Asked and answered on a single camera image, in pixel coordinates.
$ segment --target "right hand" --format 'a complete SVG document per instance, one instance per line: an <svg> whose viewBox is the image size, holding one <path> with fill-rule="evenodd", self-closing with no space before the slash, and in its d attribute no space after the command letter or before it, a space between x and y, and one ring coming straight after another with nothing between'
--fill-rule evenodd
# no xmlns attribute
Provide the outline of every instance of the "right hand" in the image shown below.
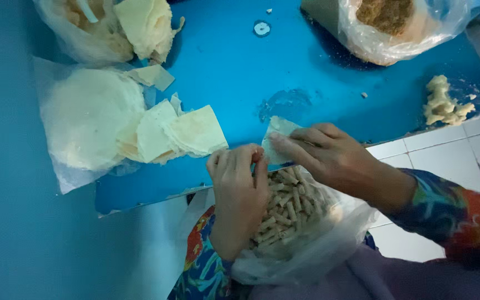
<svg viewBox="0 0 480 300"><path fill-rule="evenodd" d="M314 179L342 193L395 213L412 199L416 180L378 161L330 123L296 129L290 138L270 135L275 150L305 167Z"/></svg>

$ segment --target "white round object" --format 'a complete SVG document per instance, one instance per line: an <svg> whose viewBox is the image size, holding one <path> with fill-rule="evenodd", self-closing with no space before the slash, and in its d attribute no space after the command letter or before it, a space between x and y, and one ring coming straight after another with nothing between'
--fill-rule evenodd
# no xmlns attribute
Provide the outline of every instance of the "white round object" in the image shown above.
<svg viewBox="0 0 480 300"><path fill-rule="evenodd" d="M117 133L145 110L142 87L121 72L78 69L57 83L41 106L52 156L69 167L117 165Z"/></svg>
<svg viewBox="0 0 480 300"><path fill-rule="evenodd" d="M254 30L257 35L265 35L270 32L270 26L265 22L260 22L255 24Z"/></svg>

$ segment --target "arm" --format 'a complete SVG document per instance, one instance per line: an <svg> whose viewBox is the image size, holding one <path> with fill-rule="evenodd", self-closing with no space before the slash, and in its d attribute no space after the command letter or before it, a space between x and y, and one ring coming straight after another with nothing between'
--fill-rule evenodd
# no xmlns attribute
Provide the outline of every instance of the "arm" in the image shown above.
<svg viewBox="0 0 480 300"><path fill-rule="evenodd" d="M248 145L217 151L207 161L216 206L190 232L184 271L168 299L230 295L233 262L257 231L268 204L268 163L263 154L260 146Z"/></svg>
<svg viewBox="0 0 480 300"><path fill-rule="evenodd" d="M412 201L387 217L443 246L447 258L480 264L480 194L430 172L400 170L416 179L417 188Z"/></svg>
<svg viewBox="0 0 480 300"><path fill-rule="evenodd" d="M233 263L221 259L209 240L215 218L211 206L190 232L184 270L168 299L225 299L229 295Z"/></svg>
<svg viewBox="0 0 480 300"><path fill-rule="evenodd" d="M480 256L480 194L429 172L390 167L332 124L270 139L318 182L367 201L400 227L444 246L449 258L471 263L470 256Z"/></svg>

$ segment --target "tiled wall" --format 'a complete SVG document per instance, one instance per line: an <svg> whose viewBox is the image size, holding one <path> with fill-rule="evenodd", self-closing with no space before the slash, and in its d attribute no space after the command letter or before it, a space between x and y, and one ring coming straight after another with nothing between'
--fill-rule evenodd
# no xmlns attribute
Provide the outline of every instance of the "tiled wall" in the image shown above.
<svg viewBox="0 0 480 300"><path fill-rule="evenodd" d="M480 192L480 119L368 148L382 162L398 168L430 171ZM444 256L442 247L405 232L380 215L370 229L381 253L423 262Z"/></svg>

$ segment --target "wrist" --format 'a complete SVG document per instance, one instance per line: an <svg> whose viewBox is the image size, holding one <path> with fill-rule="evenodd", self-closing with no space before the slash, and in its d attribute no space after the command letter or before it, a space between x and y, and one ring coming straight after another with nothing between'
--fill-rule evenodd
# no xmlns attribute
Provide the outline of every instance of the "wrist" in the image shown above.
<svg viewBox="0 0 480 300"><path fill-rule="evenodd" d="M218 222L214 223L209 239L216 253L226 261L233 262L240 251L244 249L244 242L240 241L237 235L223 230Z"/></svg>
<svg viewBox="0 0 480 300"><path fill-rule="evenodd" d="M380 162L367 201L383 214L396 214L412 201L416 187L414 177Z"/></svg>

